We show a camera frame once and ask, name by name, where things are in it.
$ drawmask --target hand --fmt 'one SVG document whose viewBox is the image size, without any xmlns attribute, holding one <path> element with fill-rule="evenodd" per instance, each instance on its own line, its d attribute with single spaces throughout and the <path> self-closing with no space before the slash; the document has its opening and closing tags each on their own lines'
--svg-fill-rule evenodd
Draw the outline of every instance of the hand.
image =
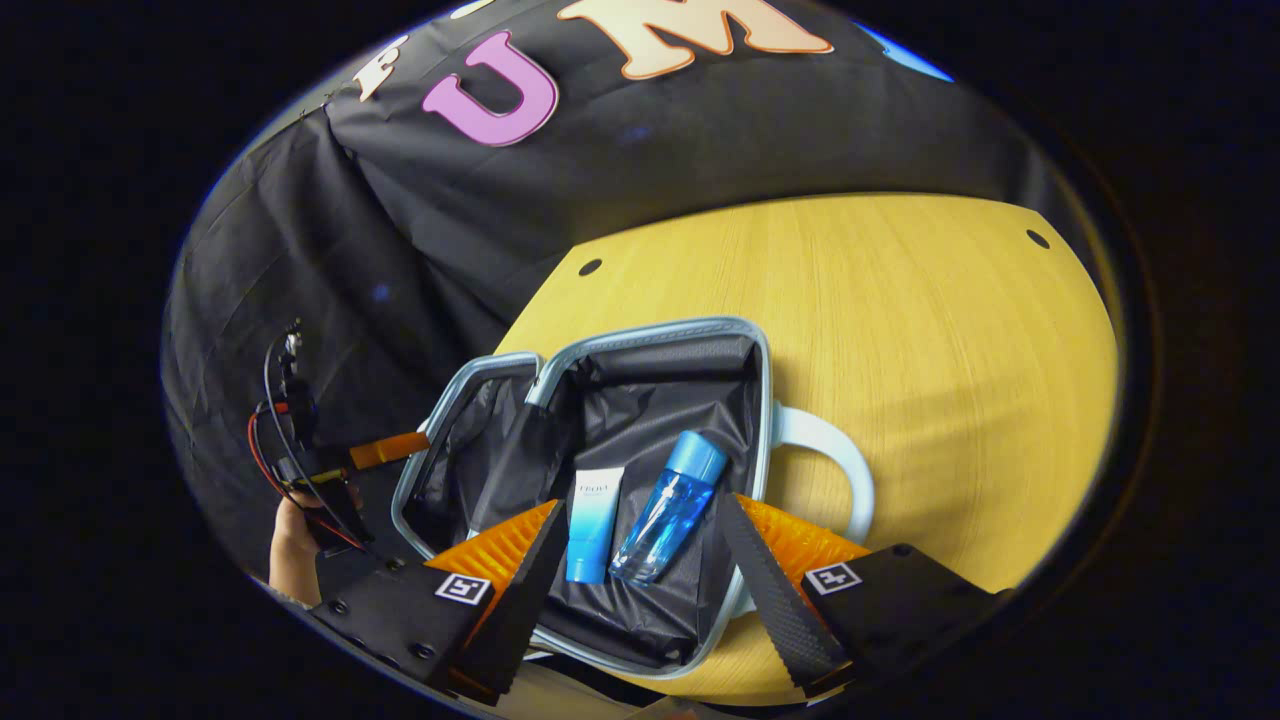
<svg viewBox="0 0 1280 720">
<path fill-rule="evenodd" d="M 360 488 L 355 484 L 347 483 L 347 492 L 351 493 L 351 500 L 356 505 L 356 510 L 365 506 L 365 500 L 360 496 Z M 292 492 L 289 497 L 298 501 L 302 507 L 324 507 L 314 495 L 305 492 Z M 316 543 L 315 538 L 307 530 L 306 515 L 297 505 L 289 502 L 288 497 L 280 498 L 279 507 L 275 509 L 275 537 L 273 538 L 273 544 L 279 543 L 282 550 L 288 550 L 297 552 L 300 555 L 314 556 L 320 552 L 320 544 Z"/>
</svg>

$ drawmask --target pink letter u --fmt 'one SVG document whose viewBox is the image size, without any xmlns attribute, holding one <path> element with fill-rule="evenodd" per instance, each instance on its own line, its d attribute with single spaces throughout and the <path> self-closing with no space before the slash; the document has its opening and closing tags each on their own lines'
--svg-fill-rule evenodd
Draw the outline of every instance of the pink letter u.
<svg viewBox="0 0 1280 720">
<path fill-rule="evenodd" d="M 485 64 L 520 88 L 520 105 L 506 115 L 495 115 L 458 85 L 458 76 L 435 83 L 422 100 L 422 110 L 439 113 L 471 140 L 502 147 L 529 137 L 556 111 L 559 90 L 547 70 L 511 46 L 511 33 L 495 33 L 467 55 L 467 67 Z"/>
</svg>

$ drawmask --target blue bottle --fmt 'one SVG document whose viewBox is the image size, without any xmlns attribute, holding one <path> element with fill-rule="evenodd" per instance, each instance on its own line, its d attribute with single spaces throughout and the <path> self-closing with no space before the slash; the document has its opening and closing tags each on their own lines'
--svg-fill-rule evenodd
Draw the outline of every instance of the blue bottle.
<svg viewBox="0 0 1280 720">
<path fill-rule="evenodd" d="M 680 433 L 649 503 L 609 562 L 609 574 L 641 587 L 660 575 L 703 516 L 726 461 L 703 436 Z"/>
</svg>

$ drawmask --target cable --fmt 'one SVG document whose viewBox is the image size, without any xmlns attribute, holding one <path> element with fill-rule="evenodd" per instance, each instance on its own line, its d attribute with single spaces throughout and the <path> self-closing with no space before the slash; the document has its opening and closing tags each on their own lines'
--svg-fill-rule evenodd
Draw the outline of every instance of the cable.
<svg viewBox="0 0 1280 720">
<path fill-rule="evenodd" d="M 259 410 L 256 410 L 248 418 L 248 450 L 253 455 L 253 461 L 257 462 L 257 469 L 262 471 L 262 477 L 265 477 L 266 482 L 270 483 L 273 488 L 275 488 L 275 492 L 280 493 L 282 497 L 284 497 L 289 502 L 292 502 L 300 511 L 306 512 L 306 507 L 302 507 L 302 505 L 292 495 L 289 495 L 289 492 L 285 491 L 275 480 L 275 477 L 271 475 L 271 473 L 266 469 L 266 462 L 262 461 L 262 454 L 259 450 L 259 441 L 257 441 L 257 419 L 259 419 L 259 416 L 261 416 L 265 413 L 266 413 L 266 410 L 262 410 L 261 405 L 259 405 Z M 342 539 L 347 541 L 352 546 L 360 547 L 346 533 L 343 533 L 342 530 L 335 529 L 329 523 L 325 523 L 324 519 L 321 519 L 321 518 L 312 518 L 312 520 L 315 520 L 316 523 L 319 523 L 323 528 L 325 528 L 326 530 L 329 530 L 330 533 L 333 533 L 333 534 L 340 537 Z"/>
<path fill-rule="evenodd" d="M 289 460 L 293 461 L 293 465 L 301 471 L 302 482 L 306 483 L 307 489 L 310 489 L 311 495 L 316 496 L 320 500 L 320 503 L 324 505 L 324 509 L 329 514 L 329 516 L 338 521 L 338 525 L 340 525 L 343 532 L 347 533 L 348 542 L 351 542 L 358 550 L 369 552 L 369 548 L 365 547 L 365 543 L 351 539 L 356 536 L 356 533 L 351 532 L 351 528 L 348 528 L 347 524 L 342 521 L 342 518 L 339 518 L 338 514 L 333 511 L 333 507 L 329 507 L 329 502 L 324 498 L 323 495 L 316 492 L 315 487 L 311 484 L 311 478 L 308 478 L 307 474 L 302 471 L 302 462 L 298 462 L 297 456 L 293 455 L 293 448 L 289 446 L 288 438 L 284 437 L 284 425 L 280 424 L 280 414 L 276 411 L 275 402 L 271 400 L 271 354 L 275 351 L 275 345 L 280 342 L 280 338 L 288 336 L 291 332 L 301 327 L 301 324 L 302 320 L 294 320 L 293 323 L 291 323 L 289 327 L 283 333 L 276 336 L 276 338 L 271 341 L 271 345 L 266 347 L 266 356 L 262 359 L 262 391 L 266 392 L 266 404 L 268 407 L 271 410 L 271 421 L 275 423 L 275 432 L 279 433 L 280 442 L 284 443 L 284 452 L 289 455 Z"/>
</svg>

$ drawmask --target blue bottle cap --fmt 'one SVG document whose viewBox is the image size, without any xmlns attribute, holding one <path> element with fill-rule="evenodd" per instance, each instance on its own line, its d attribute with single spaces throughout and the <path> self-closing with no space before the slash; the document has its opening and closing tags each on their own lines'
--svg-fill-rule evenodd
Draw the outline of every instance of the blue bottle cap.
<svg viewBox="0 0 1280 720">
<path fill-rule="evenodd" d="M 571 583 L 603 583 L 607 543 L 568 541 L 564 548 L 564 579 Z"/>
<path fill-rule="evenodd" d="M 728 457 L 718 447 L 707 442 L 707 438 L 692 430 L 685 430 L 680 433 L 676 448 L 667 459 L 667 469 L 713 486 L 727 461 Z"/>
</svg>

